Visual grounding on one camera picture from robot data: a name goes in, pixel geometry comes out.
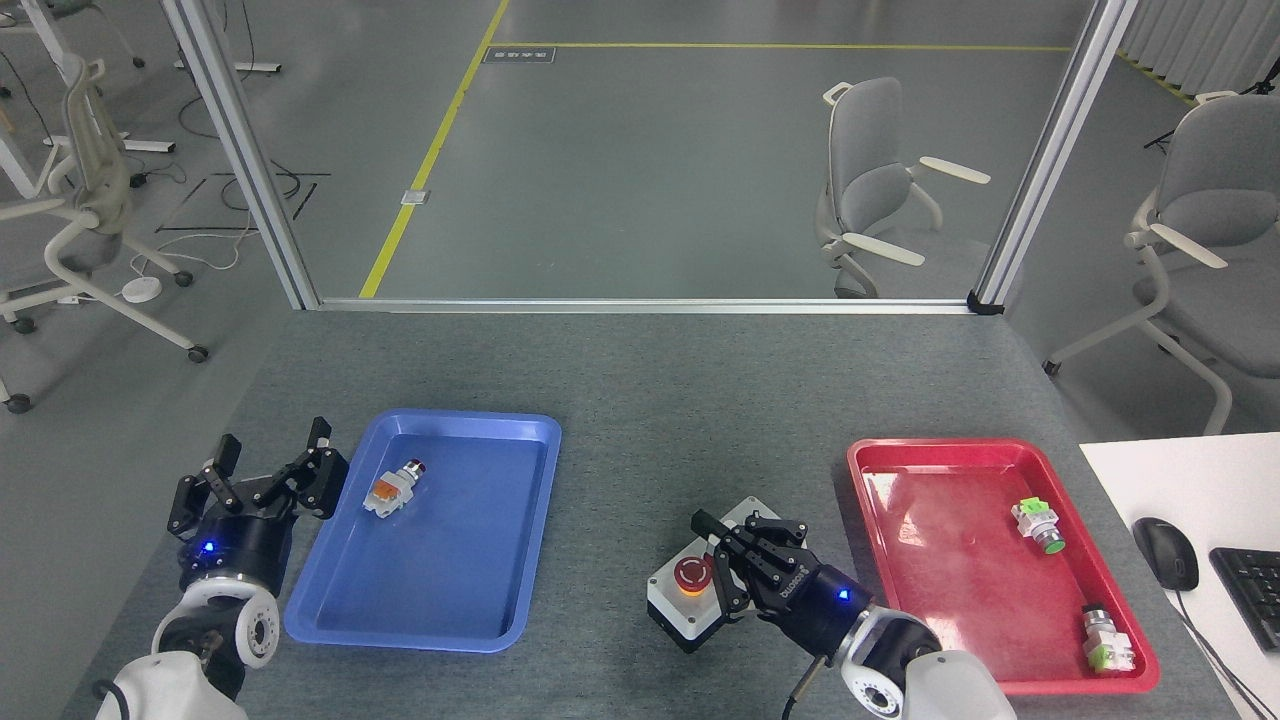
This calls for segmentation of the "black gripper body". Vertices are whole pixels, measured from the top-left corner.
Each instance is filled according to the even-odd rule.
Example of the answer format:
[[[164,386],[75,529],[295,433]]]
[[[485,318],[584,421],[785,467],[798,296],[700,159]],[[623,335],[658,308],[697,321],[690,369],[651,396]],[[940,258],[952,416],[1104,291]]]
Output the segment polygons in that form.
[[[195,529],[178,536],[183,543],[178,588],[186,591],[209,578],[238,578],[279,593],[296,521],[292,501],[278,500],[266,507],[247,503],[238,514],[216,503]]]
[[[751,570],[748,592],[759,618],[778,629],[806,653],[832,657],[870,606],[872,593],[829,564],[800,565],[796,577],[778,571],[783,582],[769,584],[773,571]]]

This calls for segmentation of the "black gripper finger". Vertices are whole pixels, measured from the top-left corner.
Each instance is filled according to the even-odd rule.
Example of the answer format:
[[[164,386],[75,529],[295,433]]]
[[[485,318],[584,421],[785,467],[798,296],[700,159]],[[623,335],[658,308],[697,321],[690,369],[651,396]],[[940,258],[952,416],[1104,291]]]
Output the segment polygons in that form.
[[[744,530],[749,519],[755,521],[760,518],[758,510],[751,510],[746,515],[746,520],[742,524],[735,525],[730,529],[726,524],[716,520],[705,510],[696,510],[691,516],[690,528],[695,536],[699,536],[707,541],[717,538],[718,542],[712,550],[712,575],[716,585],[717,601],[721,610],[722,618],[731,618],[733,614],[745,612],[753,606],[753,597],[748,589],[740,588],[735,582],[733,568],[731,559],[736,557],[739,553],[745,551],[745,543],[736,539],[733,533],[737,530]]]
[[[805,530],[797,521],[749,515],[739,525],[739,570],[767,585],[791,585],[810,571],[810,552],[801,547]]]
[[[209,496],[216,498],[215,506],[232,514],[238,514],[244,503],[232,489],[232,475],[241,456],[242,445],[233,434],[221,436],[212,459],[193,474],[182,477],[175,487],[172,511],[166,529],[175,538],[188,542],[195,538],[202,521]]]
[[[293,498],[316,518],[328,519],[337,509],[349,464],[332,446],[332,427],[324,416],[315,416],[303,452],[285,462],[268,478],[261,489],[252,491],[252,503],[265,509],[280,497]]]

